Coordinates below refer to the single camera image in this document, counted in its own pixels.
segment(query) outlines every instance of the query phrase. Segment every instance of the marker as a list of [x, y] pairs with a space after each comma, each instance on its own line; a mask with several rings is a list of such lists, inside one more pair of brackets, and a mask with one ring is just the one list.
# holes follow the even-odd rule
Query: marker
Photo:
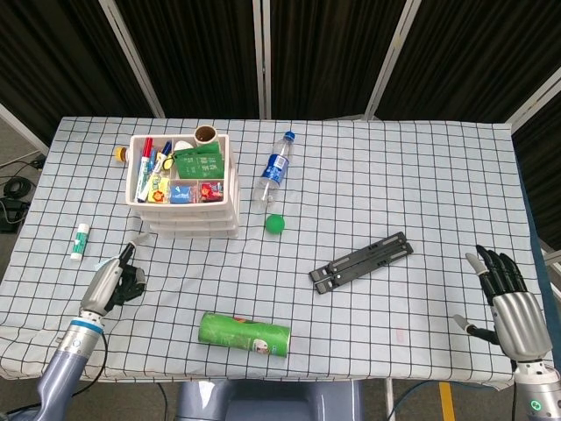
[[158, 154], [158, 151], [156, 151], [156, 149], [153, 149], [150, 152], [150, 162], [148, 162], [148, 172], [152, 173], [152, 171], [154, 170], [154, 167], [156, 166], [156, 155]]
[[144, 150], [142, 151], [142, 158], [140, 159], [140, 169], [138, 170], [138, 181], [137, 181], [137, 191], [134, 195], [138, 202], [144, 202], [140, 200], [140, 193], [142, 193], [143, 188], [147, 185], [148, 181], [148, 163], [150, 162], [150, 151], [152, 150], [152, 138], [146, 138], [144, 143]]
[[166, 145], [161, 150], [161, 156], [158, 159], [158, 162], [156, 162], [156, 166], [154, 167], [152, 173], [150, 174], [150, 177], [148, 178], [148, 182], [143, 186], [142, 190], [140, 190], [140, 193], [137, 195], [137, 201], [139, 202], [146, 201], [146, 199], [148, 198], [148, 193], [150, 192], [150, 178], [152, 178], [153, 175], [156, 175], [161, 171], [161, 167], [162, 165], [164, 165], [164, 161], [167, 159], [167, 155], [170, 152], [172, 152], [172, 142], [166, 142]]

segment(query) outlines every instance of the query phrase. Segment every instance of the white storage box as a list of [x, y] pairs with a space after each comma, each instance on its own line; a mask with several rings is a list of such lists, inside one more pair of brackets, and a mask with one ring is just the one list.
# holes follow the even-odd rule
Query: white storage box
[[150, 224], [151, 230], [166, 236], [181, 237], [232, 237], [238, 234], [239, 226], [239, 183], [238, 172], [232, 159], [230, 140], [227, 135], [218, 135], [220, 153], [224, 158], [224, 179], [182, 180], [175, 165], [170, 170], [170, 187], [174, 185], [197, 185], [198, 182], [222, 182], [224, 200], [212, 203], [138, 203], [136, 187], [140, 159], [146, 138], [153, 139], [153, 148], [161, 150], [171, 141], [172, 151], [179, 140], [196, 146], [193, 135], [137, 135], [131, 137], [129, 167], [126, 179], [125, 201]]

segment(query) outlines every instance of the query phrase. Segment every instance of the blue label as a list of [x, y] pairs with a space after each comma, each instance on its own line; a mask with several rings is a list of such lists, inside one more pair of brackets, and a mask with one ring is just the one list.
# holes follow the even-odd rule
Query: blue label
[[288, 160], [283, 156], [273, 154], [269, 157], [269, 163], [266, 165], [262, 177], [281, 184], [284, 174], [287, 172], [287, 168]]

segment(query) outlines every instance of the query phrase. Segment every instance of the bottle cap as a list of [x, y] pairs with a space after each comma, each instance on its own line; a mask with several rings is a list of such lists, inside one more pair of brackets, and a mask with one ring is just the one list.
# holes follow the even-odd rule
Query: bottle cap
[[119, 162], [127, 162], [128, 161], [128, 153], [126, 147], [118, 146], [115, 148], [115, 159]]
[[296, 135], [292, 132], [284, 133], [284, 137], [287, 138], [288, 140], [290, 140], [291, 142], [294, 142], [295, 139], [296, 139]]

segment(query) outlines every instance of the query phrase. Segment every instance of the water bottle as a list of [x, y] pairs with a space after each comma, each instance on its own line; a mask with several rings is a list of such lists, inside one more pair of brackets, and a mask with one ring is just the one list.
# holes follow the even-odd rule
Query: water bottle
[[262, 211], [274, 202], [276, 190], [281, 185], [282, 179], [288, 170], [292, 145], [295, 143], [295, 134], [292, 132], [284, 133], [282, 139], [277, 140], [273, 145], [273, 153], [269, 156], [265, 171], [257, 181], [257, 186], [253, 191], [253, 199], [259, 204]]

